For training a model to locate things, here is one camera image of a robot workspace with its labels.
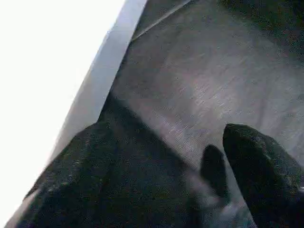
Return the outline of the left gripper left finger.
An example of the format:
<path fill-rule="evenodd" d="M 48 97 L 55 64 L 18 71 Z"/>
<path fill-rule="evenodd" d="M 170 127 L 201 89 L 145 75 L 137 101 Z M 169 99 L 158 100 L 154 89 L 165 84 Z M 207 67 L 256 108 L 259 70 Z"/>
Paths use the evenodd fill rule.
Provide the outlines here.
<path fill-rule="evenodd" d="M 78 133 L 26 195 L 18 228 L 195 228 L 185 164 L 147 129 Z"/>

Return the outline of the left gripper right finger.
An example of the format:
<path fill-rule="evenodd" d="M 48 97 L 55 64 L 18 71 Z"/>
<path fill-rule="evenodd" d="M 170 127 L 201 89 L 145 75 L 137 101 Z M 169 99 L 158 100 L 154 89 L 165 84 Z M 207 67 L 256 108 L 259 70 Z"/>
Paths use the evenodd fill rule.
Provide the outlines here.
<path fill-rule="evenodd" d="M 304 169 L 272 137 L 229 123 L 223 148 L 259 228 L 304 226 Z"/>

